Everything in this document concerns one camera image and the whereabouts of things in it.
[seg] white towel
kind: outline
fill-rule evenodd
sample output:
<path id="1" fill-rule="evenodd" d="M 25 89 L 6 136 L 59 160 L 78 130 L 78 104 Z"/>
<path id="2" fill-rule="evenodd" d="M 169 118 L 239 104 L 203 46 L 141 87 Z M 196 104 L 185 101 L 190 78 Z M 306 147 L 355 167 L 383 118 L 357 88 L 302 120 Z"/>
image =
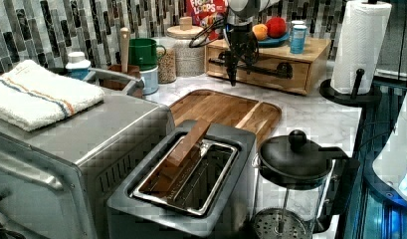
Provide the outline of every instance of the white towel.
<path id="1" fill-rule="evenodd" d="M 0 76 L 0 119 L 31 131 L 69 118 L 101 102 L 103 95 L 100 87 L 27 60 Z"/>

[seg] orange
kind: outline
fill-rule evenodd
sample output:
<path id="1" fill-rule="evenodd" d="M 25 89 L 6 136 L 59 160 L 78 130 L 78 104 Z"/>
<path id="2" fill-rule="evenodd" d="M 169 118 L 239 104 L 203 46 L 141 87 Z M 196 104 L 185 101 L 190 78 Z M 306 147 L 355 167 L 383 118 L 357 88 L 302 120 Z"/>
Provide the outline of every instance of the orange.
<path id="1" fill-rule="evenodd" d="M 268 27 L 265 24 L 258 24 L 253 27 L 253 33 L 258 41 L 263 41 L 268 38 Z"/>

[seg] french press lid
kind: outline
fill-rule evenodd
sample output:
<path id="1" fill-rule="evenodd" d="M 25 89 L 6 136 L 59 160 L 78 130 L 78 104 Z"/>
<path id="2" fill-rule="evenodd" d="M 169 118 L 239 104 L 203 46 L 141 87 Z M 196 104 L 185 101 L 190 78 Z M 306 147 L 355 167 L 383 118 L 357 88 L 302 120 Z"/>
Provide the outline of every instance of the french press lid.
<path id="1" fill-rule="evenodd" d="M 259 147 L 261 174 L 282 187 L 309 190 L 322 185 L 332 169 L 327 152 L 301 130 L 271 137 Z"/>

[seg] paper towel holder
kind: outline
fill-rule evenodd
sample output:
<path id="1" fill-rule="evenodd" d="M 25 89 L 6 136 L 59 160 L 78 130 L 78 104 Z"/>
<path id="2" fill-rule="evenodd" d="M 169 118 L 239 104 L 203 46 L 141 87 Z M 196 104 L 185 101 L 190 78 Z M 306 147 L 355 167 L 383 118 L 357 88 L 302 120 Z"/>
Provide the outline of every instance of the paper towel holder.
<path id="1" fill-rule="evenodd" d="M 366 105 L 378 104 L 382 99 L 382 93 L 377 87 L 371 86 L 368 93 L 361 95 L 358 94 L 363 75 L 364 69 L 358 69 L 356 72 L 355 83 L 351 94 L 342 94 L 337 92 L 330 85 L 331 79 L 328 79 L 321 83 L 319 90 L 320 94 L 331 102 L 348 107 L 363 107 Z"/>

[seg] kitchen counter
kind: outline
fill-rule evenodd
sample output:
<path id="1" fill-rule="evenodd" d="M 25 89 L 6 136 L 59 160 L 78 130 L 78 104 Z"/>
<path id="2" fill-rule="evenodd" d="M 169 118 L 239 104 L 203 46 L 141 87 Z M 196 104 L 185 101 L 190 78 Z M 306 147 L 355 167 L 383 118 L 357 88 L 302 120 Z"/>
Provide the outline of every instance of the kitchen counter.
<path id="1" fill-rule="evenodd" d="M 318 92 L 318 87 L 331 76 L 332 66 L 328 64 L 326 76 L 314 86 L 307 96 L 296 96 L 257 86 L 237 83 L 231 87 L 225 80 L 201 75 L 193 78 L 177 78 L 174 83 L 159 85 L 159 90 L 145 98 L 150 101 L 170 106 L 175 101 L 188 93 L 209 89 L 230 95 L 245 97 L 274 104 L 282 109 L 282 118 L 270 136 L 289 134 L 294 129 L 303 130 L 307 138 L 321 146 L 338 146 L 348 156 L 352 156 L 358 123 L 361 117 L 361 108 L 350 108 L 335 104 L 323 98 Z M 258 209 L 268 206 L 268 201 L 275 198 L 284 198 L 285 191 L 259 179 Z M 326 233 L 314 235 L 313 238 L 334 238 L 334 229 L 338 217 L 334 217 L 332 226 Z"/>

